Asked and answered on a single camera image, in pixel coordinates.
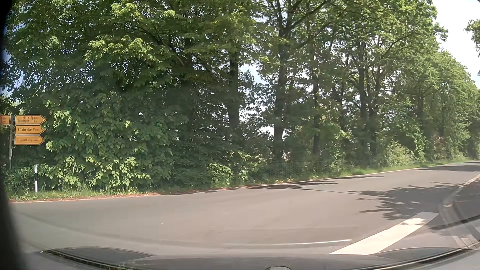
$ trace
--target grass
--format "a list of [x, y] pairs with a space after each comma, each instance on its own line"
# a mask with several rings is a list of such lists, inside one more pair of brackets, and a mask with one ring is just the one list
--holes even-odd
[[[392, 167], [383, 167], [383, 168], [352, 168], [350, 170], [343, 170], [340, 172], [334, 172], [330, 174], [317, 175], [316, 177], [295, 177], [295, 178], [274, 178], [274, 179], [265, 179], [262, 182], [257, 183], [246, 183], [246, 185], [259, 185], [259, 184], [275, 184], [275, 183], [285, 183], [285, 182], [295, 182], [300, 180], [308, 179], [325, 179], [325, 178], [335, 178], [335, 177], [345, 177], [352, 175], [363, 175], [375, 172], [390, 172], [397, 170], [405, 169], [414, 169], [414, 168], [425, 168], [435, 165], [445, 165], [449, 163], [458, 163], [471, 161], [467, 158], [458, 158], [453, 160], [439, 160], [435, 162], [424, 162], [424, 163], [413, 163], [402, 166], [392, 166]], [[228, 185], [216, 185], [217, 188], [228, 188], [231, 186]], [[11, 201], [42, 201], [42, 200], [68, 200], [76, 198], [99, 198], [99, 197], [116, 197], [116, 196], [140, 196], [148, 194], [172, 194], [178, 192], [195, 192], [199, 190], [208, 190], [205, 189], [194, 189], [194, 188], [182, 188], [182, 187], [169, 187], [161, 190], [150, 191], [150, 192], [140, 192], [137, 189], [122, 189], [122, 190], [91, 190], [89, 188], [81, 189], [67, 189], [62, 191], [39, 191], [35, 193], [33, 191], [27, 192], [21, 195], [10, 195]]]

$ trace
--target sky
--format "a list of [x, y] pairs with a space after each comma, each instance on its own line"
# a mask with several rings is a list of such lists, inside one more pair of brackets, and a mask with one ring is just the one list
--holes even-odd
[[480, 19], [480, 3], [477, 0], [433, 0], [437, 7], [437, 22], [448, 29], [448, 39], [442, 47], [449, 51], [480, 87], [480, 58], [475, 51], [472, 35], [464, 29], [469, 20]]

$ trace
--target road edge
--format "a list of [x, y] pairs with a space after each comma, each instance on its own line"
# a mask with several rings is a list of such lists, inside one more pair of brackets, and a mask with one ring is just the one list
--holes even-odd
[[465, 224], [463, 222], [464, 218], [461, 217], [461, 211], [455, 208], [455, 200], [458, 193], [477, 180], [480, 180], [480, 174], [463, 183], [461, 187], [450, 194], [439, 207], [440, 216], [444, 220], [450, 234], [461, 248], [480, 249], [479, 241], [473, 236], [479, 232], [476, 231], [475, 228], [470, 228], [470, 226]]
[[111, 195], [111, 196], [96, 196], [96, 197], [77, 197], [77, 198], [53, 198], [53, 199], [39, 199], [39, 200], [23, 200], [23, 201], [15, 201], [10, 200], [9, 203], [39, 203], [39, 202], [62, 202], [62, 201], [80, 201], [80, 200], [102, 200], [102, 199], [116, 199], [116, 198], [133, 198], [133, 197], [145, 197], [145, 196], [161, 196], [161, 195], [175, 195], [175, 194], [190, 194], [190, 193], [199, 193], [199, 192], [207, 192], [207, 191], [222, 191], [222, 190], [231, 190], [231, 189], [241, 189], [241, 188], [252, 188], [256, 186], [271, 186], [271, 185], [280, 185], [280, 184], [294, 184], [294, 183], [301, 183], [301, 182], [310, 182], [310, 181], [320, 181], [320, 180], [332, 180], [332, 179], [341, 179], [346, 177], [355, 178], [356, 176], [363, 176], [363, 175], [373, 175], [373, 174], [380, 174], [380, 173], [388, 173], [388, 172], [401, 172], [401, 171], [410, 171], [410, 170], [420, 170], [424, 168], [430, 167], [439, 167], [439, 166], [446, 166], [446, 165], [453, 165], [453, 164], [461, 164], [467, 161], [460, 161], [460, 162], [453, 162], [453, 163], [446, 163], [446, 164], [439, 164], [439, 165], [432, 165], [432, 166], [425, 166], [425, 167], [416, 167], [416, 168], [409, 168], [409, 169], [400, 169], [400, 170], [393, 170], [393, 171], [384, 171], [384, 172], [372, 172], [366, 174], [355, 174], [355, 175], [348, 175], [348, 176], [338, 176], [332, 178], [322, 178], [322, 179], [309, 179], [309, 180], [300, 180], [294, 182], [282, 182], [282, 183], [275, 183], [275, 184], [259, 184], [259, 185], [248, 185], [248, 186], [239, 186], [239, 187], [223, 187], [223, 188], [211, 188], [206, 190], [192, 190], [188, 192], [172, 192], [172, 193], [160, 193], [160, 192], [152, 192], [149, 194], [130, 194], [130, 195]]

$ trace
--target yellow direction sign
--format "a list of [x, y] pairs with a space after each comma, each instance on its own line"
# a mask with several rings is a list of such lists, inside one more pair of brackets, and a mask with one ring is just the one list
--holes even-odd
[[0, 115], [0, 124], [9, 125], [10, 124], [10, 115], [2, 114]]
[[15, 115], [15, 124], [16, 125], [28, 125], [28, 124], [42, 124], [45, 122], [45, 117], [35, 114], [35, 115]]
[[45, 131], [41, 125], [16, 125], [15, 135], [40, 135]]
[[41, 145], [43, 137], [39, 135], [15, 136], [15, 145]]

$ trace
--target windshield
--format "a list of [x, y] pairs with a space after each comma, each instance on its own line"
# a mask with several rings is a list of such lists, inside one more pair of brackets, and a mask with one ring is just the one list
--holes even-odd
[[472, 0], [15, 1], [0, 161], [23, 251], [264, 270], [480, 247], [479, 19]]

